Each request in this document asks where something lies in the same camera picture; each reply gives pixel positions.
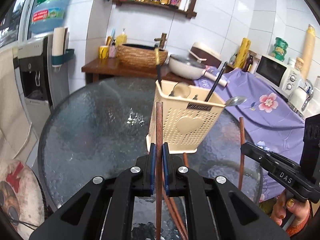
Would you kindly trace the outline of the person's hand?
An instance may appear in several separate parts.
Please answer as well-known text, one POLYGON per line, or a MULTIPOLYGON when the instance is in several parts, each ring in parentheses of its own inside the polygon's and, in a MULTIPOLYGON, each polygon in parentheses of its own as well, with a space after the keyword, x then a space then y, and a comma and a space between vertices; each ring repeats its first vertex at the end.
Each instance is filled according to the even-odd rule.
POLYGON ((286 191, 284 190, 278 197, 276 204, 273 206, 271 219, 278 225, 281 225, 286 217, 286 212, 289 211, 295 215, 295 220, 291 223, 292 226, 300 226, 305 224, 310 215, 309 202, 300 202, 296 199, 286 199, 286 191))

